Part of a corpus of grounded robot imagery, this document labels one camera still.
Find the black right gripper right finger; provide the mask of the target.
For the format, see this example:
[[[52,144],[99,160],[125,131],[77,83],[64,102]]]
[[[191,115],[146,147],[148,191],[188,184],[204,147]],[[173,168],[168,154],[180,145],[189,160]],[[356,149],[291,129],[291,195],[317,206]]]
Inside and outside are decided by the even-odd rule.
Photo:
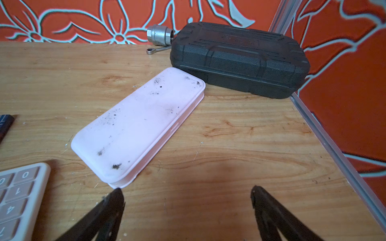
[[[251,202],[263,241],[321,241],[322,239],[297,219],[261,186],[251,190]]]

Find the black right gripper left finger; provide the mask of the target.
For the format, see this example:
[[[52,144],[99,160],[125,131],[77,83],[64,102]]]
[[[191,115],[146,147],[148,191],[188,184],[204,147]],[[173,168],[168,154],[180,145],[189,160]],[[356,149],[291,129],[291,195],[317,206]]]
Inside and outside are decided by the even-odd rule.
[[[59,241],[115,241],[117,239],[125,201],[122,190],[114,189]]]

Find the dark blue book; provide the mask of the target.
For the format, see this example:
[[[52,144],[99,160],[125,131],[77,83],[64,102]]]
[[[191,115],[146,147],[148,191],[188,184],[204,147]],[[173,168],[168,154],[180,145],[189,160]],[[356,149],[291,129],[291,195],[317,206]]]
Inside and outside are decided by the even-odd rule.
[[[0,143],[3,141],[15,118],[10,114],[2,114],[0,117]]]

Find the pink pencil case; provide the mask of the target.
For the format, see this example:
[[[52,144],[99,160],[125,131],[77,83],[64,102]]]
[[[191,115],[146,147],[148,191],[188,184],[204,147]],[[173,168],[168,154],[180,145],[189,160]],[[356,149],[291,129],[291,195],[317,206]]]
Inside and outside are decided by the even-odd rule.
[[[71,148],[104,183],[124,188],[203,100],[205,87],[169,67],[81,129]]]

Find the white pink calculator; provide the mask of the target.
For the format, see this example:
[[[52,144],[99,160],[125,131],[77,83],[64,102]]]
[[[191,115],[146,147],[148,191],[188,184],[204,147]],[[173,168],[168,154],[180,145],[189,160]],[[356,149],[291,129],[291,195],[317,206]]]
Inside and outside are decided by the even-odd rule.
[[[1,171],[1,240],[30,241],[51,168],[41,162]]]

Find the black hard plastic case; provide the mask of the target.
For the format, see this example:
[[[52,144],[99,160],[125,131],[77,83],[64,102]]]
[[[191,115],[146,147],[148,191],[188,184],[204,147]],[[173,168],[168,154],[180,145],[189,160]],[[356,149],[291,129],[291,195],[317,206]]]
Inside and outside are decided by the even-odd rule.
[[[291,96],[310,71],[303,49],[288,36],[206,22],[179,31],[170,60],[208,84],[276,99]]]

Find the silver metal socket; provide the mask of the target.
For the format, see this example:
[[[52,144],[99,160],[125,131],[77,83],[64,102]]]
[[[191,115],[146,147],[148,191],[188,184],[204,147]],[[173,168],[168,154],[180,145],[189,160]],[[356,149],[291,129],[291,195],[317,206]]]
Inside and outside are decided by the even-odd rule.
[[[171,46],[174,38],[173,29],[157,24],[148,27],[146,34],[148,41],[156,46]]]

